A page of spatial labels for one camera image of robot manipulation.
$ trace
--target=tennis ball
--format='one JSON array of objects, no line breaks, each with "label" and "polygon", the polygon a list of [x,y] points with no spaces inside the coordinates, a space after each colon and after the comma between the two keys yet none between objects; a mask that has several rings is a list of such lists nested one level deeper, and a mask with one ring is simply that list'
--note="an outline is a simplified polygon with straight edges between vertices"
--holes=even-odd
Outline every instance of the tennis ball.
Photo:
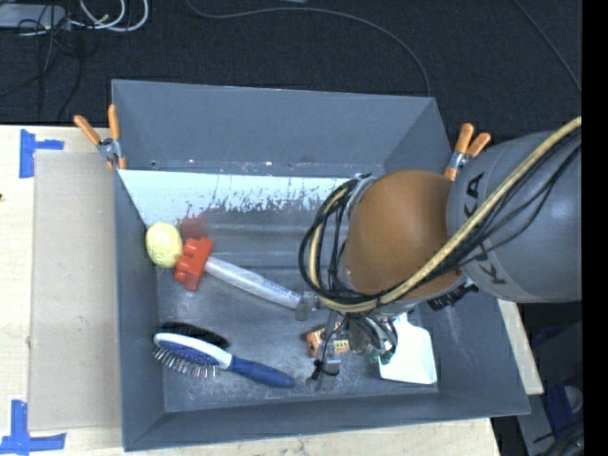
[{"label": "tennis ball", "polygon": [[145,248],[156,265],[170,269],[181,256],[183,241],[174,225],[159,221],[145,233]]}]

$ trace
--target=clear plastic tube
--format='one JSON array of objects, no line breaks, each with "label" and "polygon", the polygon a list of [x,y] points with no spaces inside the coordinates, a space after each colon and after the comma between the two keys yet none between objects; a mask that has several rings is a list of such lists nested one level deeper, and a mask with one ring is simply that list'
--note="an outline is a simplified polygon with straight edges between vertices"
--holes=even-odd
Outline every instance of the clear plastic tube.
[{"label": "clear plastic tube", "polygon": [[298,294],[275,284],[266,277],[212,256],[207,258],[205,273],[290,309],[295,309],[300,301]]}]

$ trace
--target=black floor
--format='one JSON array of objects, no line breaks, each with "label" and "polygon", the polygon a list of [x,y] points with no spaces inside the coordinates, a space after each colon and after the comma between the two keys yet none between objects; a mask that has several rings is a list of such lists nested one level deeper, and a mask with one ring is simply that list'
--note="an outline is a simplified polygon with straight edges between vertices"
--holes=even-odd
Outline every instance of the black floor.
[{"label": "black floor", "polygon": [[[55,2],[84,18],[76,0],[16,1]],[[84,1],[95,15],[117,12],[117,0]],[[143,3],[128,1],[135,22]],[[581,113],[582,0],[148,1],[148,21],[133,32],[72,26],[51,39],[1,29],[0,124],[71,124],[83,114],[106,126],[117,78],[428,95],[452,145],[464,122],[497,144]],[[279,7],[288,9],[266,11]],[[220,20],[193,8],[256,13]],[[581,316],[580,305],[521,312],[531,339]],[[503,456],[525,454],[515,420],[493,422]]]}]

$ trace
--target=red plastic object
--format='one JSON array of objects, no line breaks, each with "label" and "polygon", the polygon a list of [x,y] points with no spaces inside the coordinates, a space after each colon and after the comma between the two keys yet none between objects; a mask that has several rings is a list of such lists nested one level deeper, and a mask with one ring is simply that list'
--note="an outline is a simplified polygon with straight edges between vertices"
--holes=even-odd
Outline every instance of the red plastic object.
[{"label": "red plastic object", "polygon": [[173,277],[188,290],[194,292],[200,283],[207,258],[211,255],[213,241],[206,237],[189,238],[175,264]]}]

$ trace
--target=blue brush handle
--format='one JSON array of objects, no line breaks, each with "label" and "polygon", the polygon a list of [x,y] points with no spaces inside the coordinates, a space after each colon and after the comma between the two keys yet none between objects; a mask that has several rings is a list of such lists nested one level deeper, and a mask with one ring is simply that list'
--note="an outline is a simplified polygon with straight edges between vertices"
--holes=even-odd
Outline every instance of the blue brush handle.
[{"label": "blue brush handle", "polygon": [[279,387],[280,389],[290,389],[295,385],[295,380],[282,371],[256,363],[255,361],[236,358],[235,356],[232,357],[232,362],[227,370],[234,371],[271,387]]}]

